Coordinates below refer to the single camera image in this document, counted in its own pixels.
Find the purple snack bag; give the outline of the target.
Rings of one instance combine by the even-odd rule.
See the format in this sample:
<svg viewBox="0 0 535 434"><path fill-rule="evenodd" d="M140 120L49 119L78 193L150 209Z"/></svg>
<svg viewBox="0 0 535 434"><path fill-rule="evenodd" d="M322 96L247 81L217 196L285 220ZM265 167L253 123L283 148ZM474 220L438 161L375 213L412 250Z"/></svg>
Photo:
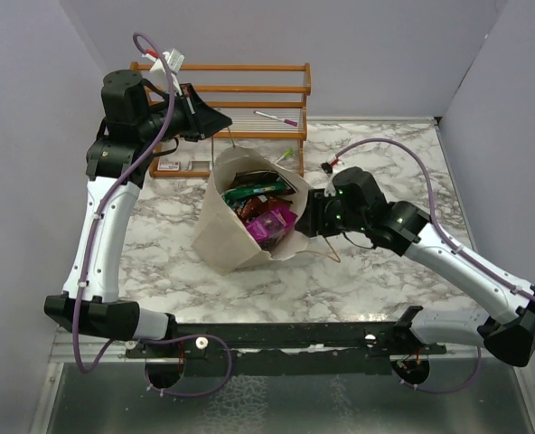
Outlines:
<svg viewBox="0 0 535 434"><path fill-rule="evenodd" d="M278 206L251 221L246 230L262 250L271 250L293 229L296 217L288 208Z"/></svg>

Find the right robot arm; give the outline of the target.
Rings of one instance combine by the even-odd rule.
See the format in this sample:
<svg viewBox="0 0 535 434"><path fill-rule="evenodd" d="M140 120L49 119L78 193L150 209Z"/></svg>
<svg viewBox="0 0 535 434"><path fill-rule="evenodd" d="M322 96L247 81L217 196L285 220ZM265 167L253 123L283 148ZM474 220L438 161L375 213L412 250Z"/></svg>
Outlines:
<svg viewBox="0 0 535 434"><path fill-rule="evenodd" d="M393 332L402 353L424 344L463 344L524 367L535 352L535 284L459 243L416 205L388 201L372 174L351 167L326 188L311 190L296 230L310 238L361 233L373 247L431 269L477 303L473 311L408 309Z"/></svg>

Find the beige paper bag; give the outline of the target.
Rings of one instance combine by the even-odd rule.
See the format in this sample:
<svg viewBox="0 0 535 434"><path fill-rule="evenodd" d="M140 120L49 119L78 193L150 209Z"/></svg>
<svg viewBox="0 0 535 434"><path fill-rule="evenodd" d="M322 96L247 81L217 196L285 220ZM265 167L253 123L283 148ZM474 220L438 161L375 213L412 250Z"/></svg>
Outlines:
<svg viewBox="0 0 535 434"><path fill-rule="evenodd" d="M301 175L272 163L251 148L232 145L215 159L199 220L195 225L192 248L200 258L220 274L285 261L301 253L322 256L339 263L341 259L333 247L329 247L328 251L311 250L308 248L308 237L295 230L284 235L274 248L260 248L244 223L221 197L236 174L257 170L274 171L291 183L295 189L290 195L291 211L297 215L304 212L310 185Z"/></svg>

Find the red Doritos bag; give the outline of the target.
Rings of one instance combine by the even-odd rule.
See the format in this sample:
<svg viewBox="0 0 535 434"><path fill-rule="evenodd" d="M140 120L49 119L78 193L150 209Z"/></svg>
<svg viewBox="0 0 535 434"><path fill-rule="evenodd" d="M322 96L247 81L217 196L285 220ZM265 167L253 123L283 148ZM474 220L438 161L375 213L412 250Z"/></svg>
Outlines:
<svg viewBox="0 0 535 434"><path fill-rule="evenodd" d="M292 201L283 197L273 194L262 194L236 201L230 208L243 223L249 223L261 214L279 206L289 208L292 203Z"/></svg>

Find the green snack bag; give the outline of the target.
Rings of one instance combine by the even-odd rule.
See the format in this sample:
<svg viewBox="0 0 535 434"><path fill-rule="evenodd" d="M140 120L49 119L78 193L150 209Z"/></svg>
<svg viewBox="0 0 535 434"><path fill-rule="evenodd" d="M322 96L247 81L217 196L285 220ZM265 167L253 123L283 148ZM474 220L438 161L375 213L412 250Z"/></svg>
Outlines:
<svg viewBox="0 0 535 434"><path fill-rule="evenodd" d="M293 194L295 192L296 189L291 184L288 184L284 181L275 181L265 184L235 187L224 192L221 197L226 203L234 203L236 201L265 193Z"/></svg>

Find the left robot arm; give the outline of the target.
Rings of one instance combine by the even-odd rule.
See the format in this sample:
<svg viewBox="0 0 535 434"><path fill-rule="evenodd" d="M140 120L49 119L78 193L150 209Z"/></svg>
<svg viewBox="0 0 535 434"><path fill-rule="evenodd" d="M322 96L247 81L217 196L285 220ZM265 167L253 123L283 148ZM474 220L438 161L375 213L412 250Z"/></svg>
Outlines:
<svg viewBox="0 0 535 434"><path fill-rule="evenodd" d="M118 271L127 225L161 141L197 142L229 127L231 119L208 106L190 83L179 94L162 93L151 105L154 86L138 71L113 71L103 79L105 112L86 155L87 209L76 257L59 295L43 311L72 333L118 341L146 340L165 357L177 348L173 316L119 298Z"/></svg>

